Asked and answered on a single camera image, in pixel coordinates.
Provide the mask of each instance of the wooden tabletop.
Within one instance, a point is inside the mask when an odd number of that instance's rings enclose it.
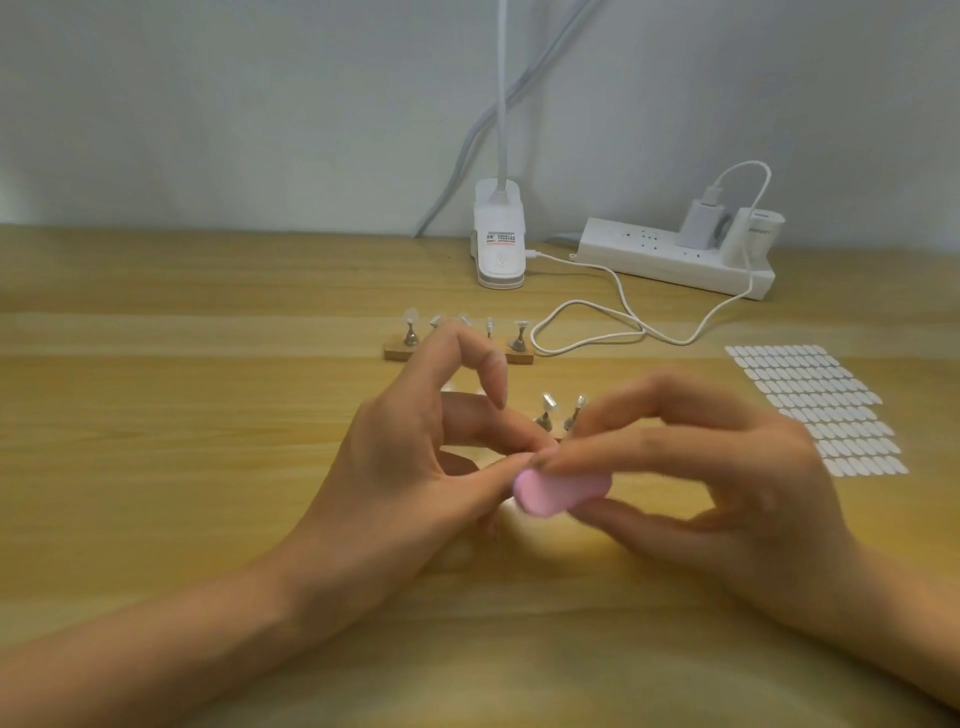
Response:
[[[884,398],[877,412],[911,471],[837,481],[853,530],[960,580],[960,257],[772,259],[768,300],[724,309],[701,341],[513,367],[512,406],[534,417],[549,391],[565,417],[577,395],[663,363],[764,402],[723,347],[819,344]],[[506,332],[571,298],[616,305],[603,275],[530,262],[521,289],[490,291],[465,241],[0,228],[0,641],[176,589],[275,543],[357,404],[396,375],[380,348],[402,332],[404,309],[493,316]],[[676,335],[722,300],[624,282],[634,310]],[[570,310],[542,343],[607,330],[616,324]],[[474,391],[476,376],[454,384]],[[702,487],[662,477],[619,477],[614,492],[672,515],[708,504]],[[384,609],[189,724],[954,720],[570,518],[505,508],[500,525],[496,540],[465,536]]]

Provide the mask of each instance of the white power strip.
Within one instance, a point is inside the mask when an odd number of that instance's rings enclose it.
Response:
[[[671,231],[591,217],[570,260],[731,296],[747,289],[750,272],[745,268],[724,263],[718,249],[683,248],[676,244],[676,238]],[[759,301],[770,290],[775,276],[766,257],[755,258],[752,269],[754,286],[747,298]]]

